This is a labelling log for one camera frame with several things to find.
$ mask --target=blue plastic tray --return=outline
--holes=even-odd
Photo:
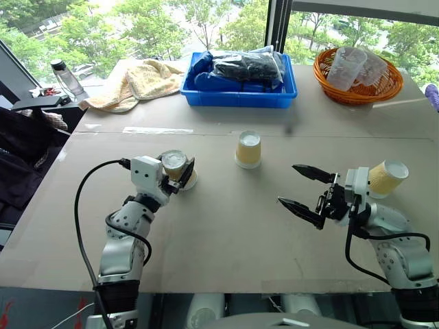
[[[191,66],[202,53],[193,53]],[[186,83],[187,72],[180,92],[192,106],[238,106],[250,108],[288,108],[298,91],[294,81],[293,68],[288,55],[283,54],[285,76],[283,77],[283,93],[238,93],[238,92],[213,92],[190,89]]]

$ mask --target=window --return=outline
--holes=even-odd
[[[422,88],[439,85],[439,27],[415,23],[291,12],[284,52],[295,64],[313,64],[323,50],[367,47],[405,69]]]
[[[263,47],[267,15],[268,0],[16,0],[0,4],[0,39],[42,86],[54,58],[91,86],[122,58]]]

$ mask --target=orange wicker basket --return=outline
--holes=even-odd
[[[338,48],[323,51],[317,56],[313,65],[314,75],[322,86],[324,93],[334,101],[350,105],[386,101],[395,97],[402,89],[404,85],[403,77],[396,67],[384,58],[383,60],[388,64],[387,71],[372,86],[359,84],[358,86],[351,87],[348,91],[332,87],[332,85],[327,82],[327,76],[337,49]]]

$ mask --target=plastic cup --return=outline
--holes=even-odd
[[[371,86],[379,81],[379,78],[385,73],[387,70],[387,63],[370,51],[366,51],[366,55],[368,56],[368,59],[360,70],[357,80],[364,86]]]
[[[187,162],[186,154],[184,154],[179,149],[171,149],[162,154],[162,165],[165,169],[165,173],[169,178],[175,182],[178,182],[181,175],[183,167]],[[192,175],[186,183],[186,186],[182,188],[183,191],[187,191],[192,188],[197,182],[197,172],[195,169],[192,171]]]
[[[401,161],[384,160],[369,170],[369,196],[383,199],[407,177],[409,169]]]
[[[337,89],[347,91],[361,71],[368,56],[354,47],[340,47],[328,73],[327,82]]]
[[[241,133],[235,162],[245,169],[253,169],[261,164],[261,137],[256,132],[248,130]]]

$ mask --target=paper cup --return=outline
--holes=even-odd
[[[245,169],[253,169],[261,164],[261,137],[256,132],[248,130],[239,136],[235,162]]]
[[[401,161],[385,160],[369,170],[369,196],[383,199],[407,177],[409,169],[405,164]]]
[[[184,154],[179,149],[171,149],[162,154],[162,165],[165,169],[165,173],[169,175],[169,178],[175,182],[177,182],[181,175],[183,167],[187,162],[186,154]],[[192,175],[189,178],[189,181],[186,183],[186,186],[182,188],[182,191],[187,191],[192,188],[197,182],[197,172],[195,169],[192,171]]]

